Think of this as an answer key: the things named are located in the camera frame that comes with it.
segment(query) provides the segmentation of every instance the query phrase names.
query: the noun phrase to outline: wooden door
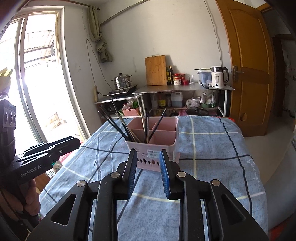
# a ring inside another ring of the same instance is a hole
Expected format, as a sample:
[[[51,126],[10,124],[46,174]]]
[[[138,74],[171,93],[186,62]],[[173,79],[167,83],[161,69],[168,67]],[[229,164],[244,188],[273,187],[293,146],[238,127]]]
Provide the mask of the wooden door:
[[[274,91],[274,62],[270,37],[253,7],[233,0],[216,0],[228,36],[234,73],[230,117],[245,137],[266,134]]]

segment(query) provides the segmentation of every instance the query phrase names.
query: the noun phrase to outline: pink basket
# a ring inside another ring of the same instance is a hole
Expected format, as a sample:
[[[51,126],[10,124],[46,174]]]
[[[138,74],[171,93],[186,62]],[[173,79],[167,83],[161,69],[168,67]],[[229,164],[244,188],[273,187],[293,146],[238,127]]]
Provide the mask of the pink basket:
[[[159,118],[149,118],[149,134],[152,133]],[[129,150],[135,149],[137,151],[137,168],[160,172],[159,153],[161,149],[166,149],[171,161],[179,163],[180,153],[175,151],[179,141],[178,121],[177,117],[163,117],[148,144],[125,141]],[[134,118],[128,127],[140,141],[144,140],[143,124],[140,117]]]
[[[140,110],[139,107],[136,109],[127,109],[127,110],[122,110],[124,113],[124,116],[139,116],[140,115]]]

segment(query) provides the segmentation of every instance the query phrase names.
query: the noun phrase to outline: white kettle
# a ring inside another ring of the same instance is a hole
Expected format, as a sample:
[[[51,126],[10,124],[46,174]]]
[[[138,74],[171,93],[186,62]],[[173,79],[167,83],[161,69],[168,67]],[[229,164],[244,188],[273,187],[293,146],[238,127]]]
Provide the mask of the white kettle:
[[[212,87],[213,88],[223,88],[225,84],[229,81],[228,68],[226,67],[212,67]],[[224,80],[223,71],[226,71],[227,79]]]

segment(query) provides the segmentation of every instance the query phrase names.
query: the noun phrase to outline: glass cup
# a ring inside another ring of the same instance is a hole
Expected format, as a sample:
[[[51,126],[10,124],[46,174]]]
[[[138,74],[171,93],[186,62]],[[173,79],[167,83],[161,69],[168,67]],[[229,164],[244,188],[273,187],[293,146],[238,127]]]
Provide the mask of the glass cup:
[[[194,75],[189,76],[189,84],[193,85],[194,84]]]

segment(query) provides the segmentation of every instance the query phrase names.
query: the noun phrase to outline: black chopstick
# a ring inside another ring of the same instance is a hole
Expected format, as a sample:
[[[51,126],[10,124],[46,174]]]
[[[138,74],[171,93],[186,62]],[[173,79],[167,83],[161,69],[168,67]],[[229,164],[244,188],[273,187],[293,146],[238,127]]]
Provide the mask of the black chopstick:
[[[167,108],[165,108],[165,110],[163,111],[163,113],[162,113],[162,115],[161,115],[161,117],[160,117],[159,121],[157,122],[157,125],[155,126],[154,130],[152,131],[152,133],[151,133],[151,135],[150,135],[150,137],[149,137],[149,139],[150,139],[150,140],[151,140],[152,136],[154,135],[154,132],[156,131],[156,129],[157,129],[157,127],[158,127],[159,123],[160,123],[160,122],[161,122],[161,120],[163,119],[163,117],[164,117],[164,115],[165,115],[165,112],[166,112],[166,110],[167,110]]]
[[[119,111],[118,111],[118,109],[117,109],[117,107],[116,107],[116,105],[115,105],[115,103],[114,103],[113,99],[111,99],[111,101],[112,101],[112,104],[113,104],[113,106],[114,106],[115,112],[116,112],[116,113],[117,113],[117,115],[118,115],[118,118],[119,118],[119,119],[120,119],[120,121],[122,122],[123,128],[125,129],[125,131],[126,131],[126,134],[127,134],[128,138],[129,138],[129,139],[131,139],[131,140],[133,140],[133,137],[131,136],[131,134],[130,134],[129,130],[126,128],[126,123],[124,122],[124,120],[123,120],[123,119],[121,119],[121,118],[119,117],[119,116],[120,116],[120,114],[119,114]]]
[[[145,126],[144,126],[144,143],[147,142],[147,122],[148,122],[148,110],[145,109]]]
[[[104,108],[104,106],[100,105],[101,110],[104,112],[104,114],[106,116],[108,116],[108,118],[106,118],[102,113],[100,113],[122,136],[126,141],[130,141],[129,137],[127,137],[123,131],[120,129],[120,127],[115,123],[115,121],[112,119],[112,117],[109,115],[109,113],[106,111],[106,109]]]
[[[101,115],[101,116],[103,116],[109,123],[110,123],[110,125],[112,125],[117,131],[118,131],[118,129],[117,129],[117,127],[115,127],[114,125],[113,125],[113,123],[105,116],[105,115],[103,115],[101,112],[99,112],[99,114]],[[123,138],[126,140],[126,141],[129,141],[127,138],[126,138],[126,136],[125,135],[122,135],[123,136]]]
[[[148,118],[147,118],[147,144],[149,143],[150,141],[150,138],[149,138],[149,117],[150,117],[150,114],[149,112],[147,112],[147,115],[148,115]]]

